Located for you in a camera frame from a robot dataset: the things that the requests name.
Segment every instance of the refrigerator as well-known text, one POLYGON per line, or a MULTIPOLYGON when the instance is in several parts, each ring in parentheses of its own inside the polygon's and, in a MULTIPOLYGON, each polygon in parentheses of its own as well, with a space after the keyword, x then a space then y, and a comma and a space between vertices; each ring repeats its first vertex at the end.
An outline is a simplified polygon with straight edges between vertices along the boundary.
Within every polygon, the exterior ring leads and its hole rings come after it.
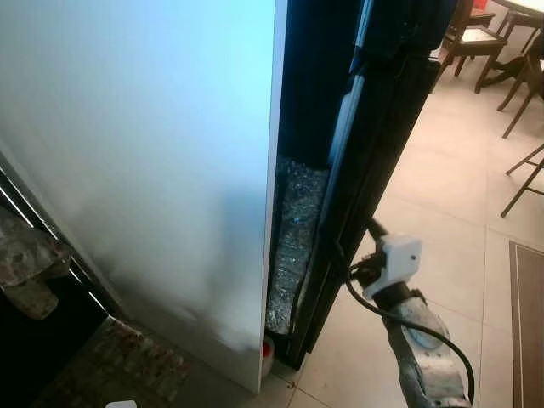
MULTIPOLYGON (((271 239, 264 254, 269 260, 264 326, 274 341, 275 358, 294 369, 312 352, 343 284, 342 272, 332 265, 330 242, 338 241, 347 259, 355 255, 432 91, 439 63, 430 54, 439 47, 455 4, 287 3, 271 239)), ((31 206, 18 181, 0 173, 2 205, 52 232, 35 213, 39 202, 31 206)), ((26 338, 74 333, 66 338, 69 344, 51 341, 46 348, 54 365, 25 372, 31 377, 24 385, 26 403, 107 314, 122 317, 108 289, 93 278, 92 266, 75 256, 71 273, 60 278, 57 294, 69 299, 65 304, 81 305, 81 316, 88 318, 74 326, 77 316, 66 310, 56 322, 25 327, 26 338)), ((3 308, 0 323, 19 330, 24 323, 13 314, 3 308)), ((24 353, 28 345, 2 341, 9 343, 3 348, 21 356, 8 359, 6 370, 34 364, 36 356, 24 353)), ((23 382, 13 379, 8 389, 20 395, 23 382)))

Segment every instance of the floor mat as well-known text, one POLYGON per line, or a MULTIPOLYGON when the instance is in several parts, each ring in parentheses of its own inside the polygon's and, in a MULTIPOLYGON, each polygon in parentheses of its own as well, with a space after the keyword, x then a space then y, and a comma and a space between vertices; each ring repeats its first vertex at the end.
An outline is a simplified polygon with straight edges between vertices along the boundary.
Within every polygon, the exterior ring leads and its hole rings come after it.
POLYGON ((510 241, 514 408, 544 406, 544 253, 510 241))
POLYGON ((108 318, 31 408, 102 408, 124 400, 170 408, 186 375, 181 356, 108 318))

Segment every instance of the table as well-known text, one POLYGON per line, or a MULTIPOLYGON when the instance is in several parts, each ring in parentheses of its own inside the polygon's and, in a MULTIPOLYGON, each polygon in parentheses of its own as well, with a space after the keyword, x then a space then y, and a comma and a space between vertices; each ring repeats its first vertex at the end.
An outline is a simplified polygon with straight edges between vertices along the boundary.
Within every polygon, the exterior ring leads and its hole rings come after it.
MULTIPOLYGON (((544 19, 544 0, 493 0, 493 2, 500 4, 501 6, 507 7, 511 10, 519 11, 520 13, 525 13, 544 19)), ((494 83, 505 81, 510 77, 517 77, 523 66, 523 57, 514 58, 506 64, 496 62, 493 65, 493 68, 501 70, 502 72, 492 78, 484 79, 482 81, 481 87, 489 87, 494 83)))

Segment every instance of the refrigerator door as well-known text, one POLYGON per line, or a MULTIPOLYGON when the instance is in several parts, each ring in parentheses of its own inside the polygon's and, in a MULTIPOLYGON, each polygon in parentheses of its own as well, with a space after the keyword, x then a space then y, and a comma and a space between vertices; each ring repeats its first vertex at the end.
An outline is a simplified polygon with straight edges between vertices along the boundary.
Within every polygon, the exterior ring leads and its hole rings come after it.
POLYGON ((434 84, 439 64, 429 54, 454 7, 454 0, 363 4, 309 281, 280 354, 290 366, 298 368, 311 352, 343 284, 342 271, 331 264, 330 242, 337 240, 347 259, 355 255, 434 84))

